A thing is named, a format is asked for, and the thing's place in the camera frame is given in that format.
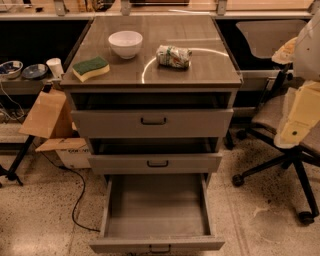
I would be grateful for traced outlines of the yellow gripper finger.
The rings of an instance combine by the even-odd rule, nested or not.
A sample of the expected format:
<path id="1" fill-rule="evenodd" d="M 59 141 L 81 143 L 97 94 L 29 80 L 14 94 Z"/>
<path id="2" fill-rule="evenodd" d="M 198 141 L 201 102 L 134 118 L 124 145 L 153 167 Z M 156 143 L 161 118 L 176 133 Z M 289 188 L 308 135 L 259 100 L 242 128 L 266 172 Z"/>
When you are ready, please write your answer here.
<path id="1" fill-rule="evenodd" d="M 271 57 L 271 60 L 278 64 L 289 64 L 294 60 L 295 44 L 297 38 L 294 37 L 282 45 Z"/>
<path id="2" fill-rule="evenodd" d="M 305 81 L 289 88 L 284 97 L 282 118 L 274 143 L 283 149 L 297 146 L 320 121 L 320 82 Z"/>

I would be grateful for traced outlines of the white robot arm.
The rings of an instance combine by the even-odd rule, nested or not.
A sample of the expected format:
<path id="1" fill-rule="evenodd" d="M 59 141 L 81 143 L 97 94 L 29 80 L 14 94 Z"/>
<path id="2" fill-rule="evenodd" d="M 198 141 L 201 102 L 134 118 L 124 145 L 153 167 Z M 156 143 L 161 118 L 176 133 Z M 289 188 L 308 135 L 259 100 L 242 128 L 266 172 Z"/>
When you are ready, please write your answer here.
<path id="1" fill-rule="evenodd" d="M 294 75 L 304 79 L 297 90 L 287 91 L 274 138 L 276 146 L 289 149 L 297 146 L 320 120 L 320 11 L 297 37 L 274 53 L 272 60 L 293 64 Z"/>

